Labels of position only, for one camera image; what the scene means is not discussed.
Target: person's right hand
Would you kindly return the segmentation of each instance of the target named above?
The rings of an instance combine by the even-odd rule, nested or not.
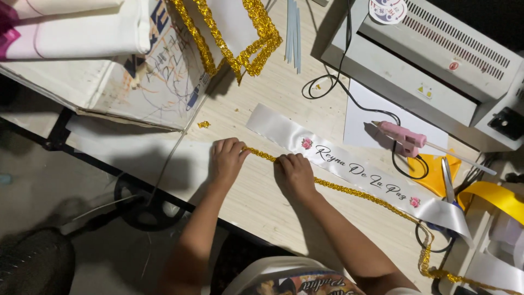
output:
[[[289,190],[296,198],[306,201],[317,195],[315,178],[311,163],[302,154],[282,155],[278,158],[282,164]]]

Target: floor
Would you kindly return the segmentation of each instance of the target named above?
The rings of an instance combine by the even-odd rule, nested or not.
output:
[[[115,177],[63,152],[48,152],[26,138],[0,129],[0,239],[42,226],[80,226],[69,221],[113,200]],[[71,294],[151,293],[173,244],[187,222],[146,233],[121,218],[73,240],[77,265]],[[217,229],[213,265],[227,231]],[[202,294],[209,294],[204,287]]]

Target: white sheet of paper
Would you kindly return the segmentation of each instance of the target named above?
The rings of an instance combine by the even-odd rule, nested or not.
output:
[[[417,118],[410,112],[382,98],[378,94],[351,79],[350,92],[355,100],[364,108],[385,110],[396,114],[405,127],[415,133],[424,134],[428,141],[447,149],[448,134],[439,128]],[[393,141],[382,134],[371,121],[388,121],[394,123],[394,119],[383,113],[368,112],[359,109],[347,98],[346,124],[344,127],[344,144],[365,146],[376,149],[391,149]],[[419,149],[421,154],[444,156],[445,154],[432,147],[425,146]]]

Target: cable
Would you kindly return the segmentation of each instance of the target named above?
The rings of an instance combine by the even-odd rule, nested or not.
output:
[[[419,245],[422,247],[422,249],[426,249],[426,246],[424,245],[424,243],[422,243],[422,241],[420,240],[420,237],[419,237],[419,228],[420,228],[420,223],[422,222],[422,220],[419,220],[419,222],[417,223],[417,225],[415,225],[415,238],[417,238],[417,242],[419,243]],[[443,249],[440,249],[440,250],[430,250],[431,252],[433,253],[442,253],[442,252],[446,252],[448,251],[449,249],[451,249],[451,247],[453,247],[453,243],[455,243],[455,238],[454,237],[451,237],[451,240],[450,240],[450,243]]]
[[[122,201],[125,201],[125,200],[127,200],[127,199],[130,199],[130,198],[132,198],[132,197],[137,197],[137,196],[138,196],[138,195],[132,195],[132,196],[129,196],[129,197],[125,197],[125,198],[123,198],[123,199],[120,199],[120,200],[116,200],[116,201],[111,202],[111,203],[107,203],[107,204],[102,205],[102,206],[98,206],[97,208],[91,209],[91,210],[87,211],[86,213],[84,213],[84,214],[82,214],[82,215],[80,215],[80,216],[75,217],[72,221],[75,221],[75,220],[77,220],[78,218],[82,218],[82,217],[84,217],[85,215],[87,215],[87,214],[89,214],[89,213],[91,213],[91,212],[94,212],[94,211],[96,211],[96,210],[98,210],[98,209],[101,209],[101,208],[103,208],[103,207],[106,207],[106,206],[109,206],[109,205],[113,205],[113,204],[115,204],[115,203],[122,202]]]
[[[350,48],[350,43],[351,43],[351,39],[353,37],[353,32],[352,32],[352,26],[351,26],[351,4],[350,4],[350,0],[347,1],[347,8],[348,8],[348,12],[347,12],[347,20],[346,20],[346,48],[344,50],[344,53],[342,54],[342,58],[340,59],[340,64],[339,64],[339,68],[338,68],[338,73],[337,75],[332,75],[330,73],[326,74],[326,75],[323,75],[323,76],[320,76],[318,78],[315,78],[311,81],[309,81],[308,83],[306,83],[304,85],[304,87],[302,87],[302,96],[304,96],[305,98],[307,99],[319,99],[319,98],[322,98],[324,96],[326,96],[329,92],[331,92],[331,90],[333,90],[333,88],[335,88],[336,84],[340,84],[340,86],[342,86],[342,89],[344,90],[344,92],[346,92],[347,96],[349,98],[351,98],[351,100],[353,101],[353,103],[361,110],[363,111],[367,111],[367,112],[375,112],[375,113],[383,113],[383,114],[386,114],[390,117],[392,117],[396,124],[400,126],[400,118],[392,113],[392,112],[388,112],[388,111],[384,111],[384,110],[377,110],[377,109],[368,109],[368,108],[364,108],[362,107],[360,104],[358,104],[358,102],[355,100],[355,98],[353,97],[353,95],[351,95],[350,91],[344,86],[344,84],[342,84],[341,80],[339,79],[340,77],[340,72],[341,72],[341,69],[342,69],[342,62],[344,61],[344,57],[346,56],[346,53],[347,51],[349,50]],[[320,96],[314,96],[312,93],[311,93],[311,89],[313,88],[312,86],[314,84],[316,84],[317,81],[319,81],[320,79],[323,79],[323,78],[329,78],[331,80],[331,86],[329,87],[329,89],[322,95]],[[309,96],[306,96],[304,94],[304,89],[308,87],[309,90],[308,90],[308,95]],[[393,162],[393,166],[395,167],[395,169],[400,172],[402,175],[404,175],[405,177],[408,177],[410,179],[413,179],[413,180],[420,180],[420,179],[423,179],[425,178],[426,176],[428,176],[428,173],[429,173],[429,166],[428,164],[426,163],[426,161],[424,161],[424,159],[420,156],[420,155],[417,155],[416,159],[421,161],[424,166],[425,166],[425,172],[424,174],[421,176],[421,177],[413,177],[411,175],[409,175],[408,173],[402,171],[399,166],[397,165],[397,162],[395,161],[395,150],[397,148],[397,141],[394,140],[393,141],[393,148],[391,150],[391,161]]]

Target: sash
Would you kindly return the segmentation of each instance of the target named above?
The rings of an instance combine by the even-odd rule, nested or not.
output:
[[[302,153],[311,163],[415,218],[454,230],[470,248],[474,247],[464,213],[458,207],[352,156],[263,104],[257,105],[246,127],[292,153]]]

